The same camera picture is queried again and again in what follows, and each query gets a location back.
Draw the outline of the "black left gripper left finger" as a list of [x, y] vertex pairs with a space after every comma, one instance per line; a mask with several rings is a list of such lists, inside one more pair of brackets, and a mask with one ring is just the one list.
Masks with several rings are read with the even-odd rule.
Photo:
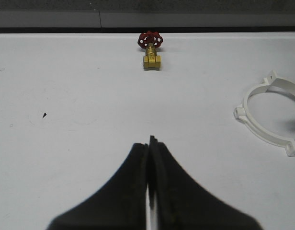
[[54, 218], [50, 230], [146, 229], [148, 146], [135, 143], [112, 178], [81, 204]]

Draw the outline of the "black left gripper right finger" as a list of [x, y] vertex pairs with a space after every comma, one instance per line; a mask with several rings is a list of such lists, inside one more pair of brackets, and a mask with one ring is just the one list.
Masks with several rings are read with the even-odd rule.
[[147, 181], [155, 230], [260, 230], [258, 221], [200, 186], [150, 136]]

